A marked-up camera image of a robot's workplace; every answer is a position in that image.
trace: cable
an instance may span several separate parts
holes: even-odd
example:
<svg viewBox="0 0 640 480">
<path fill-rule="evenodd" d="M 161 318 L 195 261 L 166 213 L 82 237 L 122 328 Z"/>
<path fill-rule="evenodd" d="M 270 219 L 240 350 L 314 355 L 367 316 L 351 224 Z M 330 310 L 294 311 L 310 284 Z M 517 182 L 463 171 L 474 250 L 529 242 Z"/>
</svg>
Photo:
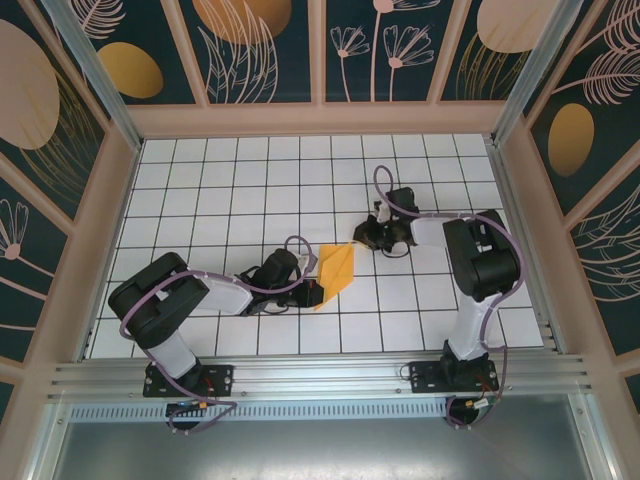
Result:
<svg viewBox="0 0 640 480">
<path fill-rule="evenodd" d="M 296 239 L 296 238 L 298 240 L 300 240 L 304 244 L 305 247 L 307 247 L 307 254 L 309 255 L 309 259 L 310 260 L 307 263 L 307 266 L 304 269 L 304 272 L 302 273 L 302 275 L 300 275 L 300 278 L 298 278 L 291 285 L 287 285 L 286 287 L 277 288 L 277 289 L 274 289 L 274 290 L 268 290 L 268 289 L 258 288 L 258 287 L 254 287 L 252 285 L 248 285 L 248 284 L 246 284 L 244 282 L 241 282 L 237 278 L 229 278 L 229 277 L 226 277 L 224 275 L 220 275 L 219 273 L 205 272 L 205 271 L 201 271 L 201 270 L 187 270 L 187 271 L 184 271 L 184 272 L 176 273 L 175 275 L 172 275 L 171 277 L 169 277 L 166 280 L 160 282 L 157 286 L 152 288 L 140 300 L 138 300 L 133 305 L 133 307 L 131 307 L 131 309 L 127 312 L 127 314 L 122 319 L 122 322 L 120 323 L 120 335 L 122 337 L 128 339 L 128 340 L 133 340 L 133 337 L 131 335 L 129 335 L 127 333 L 127 331 L 126 331 L 127 324 L 129 323 L 131 318 L 136 314 L 136 312 L 151 297 L 153 297 L 156 293 L 158 293 L 159 291 L 163 290 L 165 287 L 167 287 L 168 285 L 172 284 L 173 282 L 177 282 L 181 278 L 185 278 L 185 277 L 189 277 L 189 276 L 204 277 L 204 278 L 212 277 L 212 278 L 215 278 L 215 279 L 218 279 L 218 280 L 222 280 L 222 281 L 225 281 L 225 282 L 229 282 L 229 283 L 237 283 L 238 285 L 243 286 L 244 288 L 246 288 L 248 290 L 251 290 L 251 291 L 254 291 L 254 292 L 257 292 L 257 293 L 263 293 L 263 294 L 266 294 L 266 295 L 285 293 L 285 292 L 288 292 L 290 290 L 293 290 L 298 285 L 300 285 L 302 282 L 304 282 L 304 280 L 307 278 L 307 276 L 309 275 L 309 273 L 311 272 L 311 270 L 313 268 L 313 262 L 311 261 L 311 258 L 313 257 L 313 251 L 311 250 L 311 245 L 309 244 L 309 242 L 307 242 L 307 240 L 305 240 L 303 237 L 300 237 L 299 235 L 291 235 L 289 238 L 287 238 L 285 240 L 284 248 L 286 249 L 287 246 L 289 245 L 289 243 L 291 242 L 291 240 Z M 155 359 L 155 357 L 151 354 L 151 352 L 149 352 L 148 350 L 143 350 L 143 352 L 145 353 L 145 355 L 147 355 L 147 357 L 149 357 L 151 359 L 153 364 L 158 368 L 158 371 L 162 374 L 162 376 L 169 383 L 169 385 L 171 385 L 173 388 L 175 388 L 177 391 L 179 391 L 180 393 L 182 393 L 186 397 L 190 397 L 190 398 L 193 398 L 194 400 L 198 400 L 200 402 L 207 403 L 207 404 L 209 404 L 211 406 L 222 405 L 222 406 L 229 407 L 226 410 L 224 410 L 223 412 L 221 412 L 220 414 L 216 415 L 211 420 L 208 420 L 207 422 L 204 422 L 204 423 L 200 423 L 200 424 L 196 425 L 195 427 L 193 427 L 193 428 L 191 428 L 189 430 L 179 430 L 174 426 L 173 419 L 176 417 L 176 415 L 182 413 L 181 411 L 176 411 L 169 417 L 169 426 L 172 428 L 173 433 L 180 433 L 181 435 L 189 435 L 190 433 L 201 432 L 201 431 L 206 430 L 207 428 L 213 426 L 218 420 L 220 420 L 225 415 L 228 415 L 229 413 L 231 413 L 233 410 L 235 410 L 238 407 L 238 404 L 236 402 L 227 402 L 227 401 L 222 401 L 222 400 L 215 400 L 213 398 L 203 397 L 203 396 L 198 395 L 196 393 L 190 392 L 186 388 L 182 387 L 178 382 L 176 382 L 173 379 L 173 377 L 171 377 L 171 375 L 169 375 L 167 373 L 167 371 L 164 369 L 164 367 Z"/>
<path fill-rule="evenodd" d="M 511 290 L 509 290 L 507 293 L 503 293 L 502 295 L 500 295 L 499 297 L 497 297 L 493 302 L 491 302 L 491 305 L 489 305 L 487 312 L 484 315 L 484 318 L 482 319 L 482 325 L 480 327 L 480 343 L 482 344 L 482 347 L 487 350 L 488 352 L 503 352 L 503 363 L 502 363 L 502 375 L 501 375 L 501 382 L 500 382 L 500 388 L 498 390 L 498 394 L 496 395 L 496 404 L 497 402 L 499 402 L 502 399 L 502 394 L 504 392 L 504 384 L 507 378 L 507 360 L 508 360 L 508 356 L 507 356 L 507 345 L 506 343 L 501 346 L 501 347 L 489 347 L 489 345 L 487 344 L 486 341 L 486 334 L 487 334 L 487 325 L 489 324 L 489 320 L 491 319 L 491 315 L 493 314 L 494 310 L 496 309 L 496 307 L 498 306 L 498 304 L 502 303 L 503 301 L 505 301 L 507 298 L 509 298 L 511 295 L 513 295 L 514 293 L 516 293 L 516 291 L 522 286 L 522 284 L 524 283 L 526 274 L 527 274 L 527 266 L 525 264 L 524 261 L 524 254 L 522 253 L 522 250 L 520 249 L 520 246 L 518 245 L 518 243 L 515 241 L 515 239 L 511 236 L 511 234 L 509 232 L 507 232 L 507 230 L 501 226 L 500 224 L 498 224 L 497 222 L 494 222 L 493 220 L 491 220 L 490 218 L 487 217 L 483 217 L 482 215 L 476 215 L 474 213 L 447 213 L 447 212 L 430 212 L 430 213 L 415 213 L 415 212 L 411 212 L 409 210 L 405 210 L 404 208 L 400 207 L 399 205 L 394 204 L 393 202 L 391 202 L 391 200 L 389 200 L 386 196 L 386 194 L 382 191 L 382 189 L 380 188 L 380 183 L 378 182 L 378 174 L 380 172 L 380 170 L 384 170 L 384 172 L 387 174 L 387 176 L 389 177 L 389 183 L 390 183 L 390 187 L 389 190 L 393 190 L 393 174 L 391 173 L 391 170 L 389 170 L 387 167 L 385 167 L 384 165 L 378 165 L 375 170 L 373 171 L 373 184 L 376 188 L 376 191 L 378 192 L 378 195 L 380 195 L 380 198 L 387 204 L 389 205 L 390 208 L 403 213 L 405 215 L 408 215 L 410 217 L 415 217 L 415 218 L 452 218 L 452 219 L 471 219 L 471 220 L 477 220 L 480 222 L 483 222 L 487 225 L 489 225 L 490 227 L 496 229 L 502 236 L 504 236 L 507 241 L 509 242 L 509 244 L 511 245 L 511 247 L 513 248 L 513 250 L 516 252 L 516 256 L 518 257 L 518 263 L 520 265 L 520 277 L 518 278 L 518 281 L 516 282 L 516 284 L 513 286 L 513 288 Z M 453 403 L 453 401 L 456 399 L 455 395 L 450 397 L 447 400 L 447 406 L 446 406 L 446 416 L 445 419 L 447 420 L 447 423 L 449 425 L 451 425 L 454 428 L 458 428 L 462 425 L 462 422 L 456 420 L 455 418 L 453 418 L 450 414 L 451 411 L 451 404 Z M 491 412 L 493 412 L 493 409 L 495 407 L 494 406 L 491 407 L 491 409 L 485 414 L 484 417 L 482 417 L 478 422 L 476 422 L 476 426 L 484 423 L 487 418 L 490 416 Z"/>
</svg>

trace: yellow paper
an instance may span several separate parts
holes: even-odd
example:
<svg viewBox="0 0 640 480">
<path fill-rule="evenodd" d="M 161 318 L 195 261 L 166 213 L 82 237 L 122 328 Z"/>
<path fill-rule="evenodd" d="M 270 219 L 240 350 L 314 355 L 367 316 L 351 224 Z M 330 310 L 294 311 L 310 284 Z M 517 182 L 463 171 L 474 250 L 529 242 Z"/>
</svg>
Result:
<svg viewBox="0 0 640 480">
<path fill-rule="evenodd" d="M 324 305 L 353 282 L 353 245 L 322 245 L 318 266 L 318 283 L 324 288 Z"/>
</svg>

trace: purple cable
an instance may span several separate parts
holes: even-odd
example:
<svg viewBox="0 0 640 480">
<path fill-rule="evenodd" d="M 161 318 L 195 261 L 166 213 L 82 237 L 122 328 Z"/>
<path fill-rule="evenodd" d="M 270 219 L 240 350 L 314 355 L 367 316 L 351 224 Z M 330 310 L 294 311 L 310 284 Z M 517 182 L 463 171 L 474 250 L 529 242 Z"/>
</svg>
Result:
<svg viewBox="0 0 640 480">
<path fill-rule="evenodd" d="M 474 213 L 446 213 L 446 212 L 444 212 L 444 213 L 415 213 L 415 212 L 411 212 L 409 210 L 405 210 L 404 208 L 402 208 L 402 207 L 394 204 L 393 202 L 391 202 L 387 198 L 387 195 L 380 188 L 380 184 L 378 183 L 378 173 L 380 172 L 380 170 L 384 170 L 385 173 L 387 174 L 387 176 L 389 177 L 389 182 L 391 184 L 390 187 L 389 187 L 389 190 L 393 190 L 393 175 L 391 173 L 391 170 L 389 170 L 384 165 L 378 165 L 375 168 L 375 170 L 373 171 L 373 183 L 374 183 L 374 186 L 376 187 L 376 191 L 378 192 L 378 195 L 380 195 L 380 198 L 387 205 L 389 205 L 389 207 L 393 208 L 394 210 L 396 210 L 396 211 L 398 211 L 400 213 L 403 213 L 405 215 L 408 215 L 410 217 L 415 217 L 415 218 L 453 218 L 453 219 L 455 219 L 455 218 L 470 218 L 472 220 L 478 220 L 480 222 L 486 223 L 487 225 L 495 228 L 500 234 L 502 234 L 507 239 L 509 244 L 513 247 L 513 250 L 516 252 L 516 256 L 518 257 L 518 263 L 520 264 L 520 277 L 518 277 L 518 281 L 516 282 L 516 284 L 514 285 L 514 287 L 511 290 L 509 290 L 505 294 L 500 295 L 493 302 L 491 302 L 491 305 L 489 305 L 489 308 L 487 309 L 487 313 L 485 313 L 485 316 L 482 319 L 482 325 L 480 327 L 480 343 L 482 344 L 483 348 L 485 348 L 488 352 L 503 352 L 501 382 L 500 382 L 500 388 L 498 390 L 498 394 L 496 395 L 496 398 L 497 398 L 496 403 L 499 402 L 500 399 L 502 398 L 502 393 L 504 392 L 504 383 L 505 383 L 506 378 L 507 378 L 507 345 L 505 343 L 502 347 L 495 347 L 495 348 L 489 347 L 489 345 L 487 345 L 487 342 L 486 342 L 487 325 L 489 324 L 489 320 L 491 319 L 491 314 L 494 312 L 494 310 L 498 306 L 498 304 L 502 303 L 507 298 L 509 298 L 511 295 L 516 293 L 516 291 L 524 283 L 525 277 L 527 275 L 527 266 L 525 264 L 524 255 L 522 253 L 522 250 L 520 249 L 520 246 L 515 241 L 515 239 L 511 236 L 511 234 L 509 232 L 507 232 L 507 230 L 504 227 L 502 227 L 498 223 L 494 222 L 490 218 L 483 217 L 482 215 L 476 215 Z M 455 395 L 453 397 L 450 397 L 447 400 L 447 406 L 446 406 L 446 416 L 445 416 L 445 418 L 447 420 L 447 423 L 449 425 L 451 425 L 452 427 L 456 427 L 456 426 L 460 426 L 461 425 L 461 422 L 459 422 L 455 418 L 451 417 L 451 414 L 450 414 L 451 404 L 453 403 L 453 401 L 455 399 L 456 399 Z M 491 412 L 493 412 L 493 408 L 494 407 L 495 407 L 495 404 L 484 415 L 484 417 L 482 417 L 476 423 L 476 426 L 482 424 L 483 422 L 485 422 L 487 420 L 487 418 L 489 417 Z"/>
<path fill-rule="evenodd" d="M 264 288 L 254 287 L 252 285 L 249 285 L 249 284 L 246 284 L 244 282 L 241 282 L 240 280 L 238 280 L 236 278 L 226 277 L 224 275 L 220 275 L 219 273 L 205 272 L 205 271 L 202 271 L 202 270 L 187 270 L 187 271 L 184 271 L 184 272 L 176 273 L 175 275 L 172 275 L 171 277 L 169 277 L 166 280 L 160 282 L 157 286 L 152 288 L 140 300 L 138 300 L 133 305 L 133 307 L 131 307 L 131 309 L 127 312 L 127 314 L 122 319 L 122 322 L 120 323 L 120 335 L 123 336 L 126 339 L 133 340 L 133 337 L 131 335 L 129 335 L 127 333 L 127 331 L 126 331 L 127 324 L 129 323 L 131 318 L 142 307 L 142 305 L 144 305 L 151 297 L 153 297 L 156 293 L 158 293 L 159 291 L 164 289 L 167 285 L 170 285 L 173 282 L 176 282 L 176 281 L 180 280 L 181 278 L 190 277 L 190 276 L 193 276 L 193 277 L 204 277 L 204 278 L 212 277 L 212 278 L 215 278 L 215 279 L 218 279 L 218 280 L 222 280 L 222 281 L 225 281 L 225 282 L 229 282 L 229 283 L 237 283 L 238 285 L 240 285 L 240 286 L 242 286 L 242 287 L 244 287 L 244 288 L 246 288 L 248 290 L 251 290 L 251 291 L 254 291 L 254 292 L 258 292 L 258 293 L 263 293 L 263 294 L 266 294 L 266 295 L 285 293 L 285 292 L 288 292 L 290 290 L 293 290 L 298 285 L 300 285 L 302 282 L 304 282 L 304 280 L 307 278 L 307 276 L 309 275 L 311 270 L 313 270 L 313 267 L 314 267 L 314 264 L 315 264 L 315 262 L 313 261 L 315 256 L 313 255 L 313 251 L 311 250 L 311 245 L 303 237 L 300 237 L 298 235 L 291 235 L 289 238 L 287 238 L 285 240 L 284 247 L 287 248 L 287 246 L 289 245 L 289 242 L 291 240 L 293 240 L 293 239 L 296 239 L 296 238 L 298 240 L 300 240 L 304 244 L 305 247 L 307 247 L 307 254 L 309 255 L 309 263 L 307 264 L 306 268 L 304 269 L 304 272 L 302 272 L 302 275 L 300 276 L 300 278 L 298 278 L 291 285 L 288 285 L 288 286 L 283 287 L 283 288 L 276 288 L 276 289 L 273 289 L 273 290 L 268 290 L 268 289 L 264 289 Z M 190 433 L 201 432 L 201 431 L 206 430 L 207 428 L 213 426 L 218 420 L 220 420 L 225 415 L 228 415 L 229 413 L 231 413 L 233 410 L 235 410 L 237 408 L 238 404 L 236 402 L 225 402 L 225 401 L 221 401 L 221 400 L 215 400 L 215 399 L 212 399 L 212 398 L 209 398 L 209 397 L 203 397 L 201 395 L 197 395 L 197 394 L 195 394 L 193 392 L 190 392 L 186 388 L 183 388 L 180 384 L 178 384 L 178 382 L 176 382 L 171 377 L 171 375 L 169 375 L 167 373 L 167 371 L 162 367 L 162 365 L 160 365 L 160 363 L 158 363 L 158 361 L 153 357 L 151 352 L 149 352 L 148 350 L 143 350 L 143 352 L 155 364 L 155 366 L 158 368 L 158 371 L 162 374 L 162 376 L 165 378 L 165 380 L 167 380 L 167 382 L 173 388 L 178 390 L 183 395 L 185 395 L 187 397 L 190 397 L 190 398 L 193 398 L 194 400 L 198 400 L 200 402 L 205 402 L 205 403 L 207 403 L 209 405 L 212 405 L 212 406 L 223 405 L 223 406 L 228 406 L 229 407 L 226 410 L 224 410 L 223 412 L 221 412 L 220 414 L 216 415 L 211 420 L 208 420 L 207 422 L 204 422 L 204 423 L 200 423 L 200 424 L 198 424 L 197 426 L 193 427 L 190 430 L 178 430 L 174 426 L 173 420 L 176 417 L 176 415 L 179 415 L 180 413 L 186 411 L 186 410 L 178 410 L 178 411 L 174 412 L 169 417 L 169 426 L 173 429 L 173 433 L 178 433 L 179 432 L 182 435 L 189 435 Z"/>
</svg>

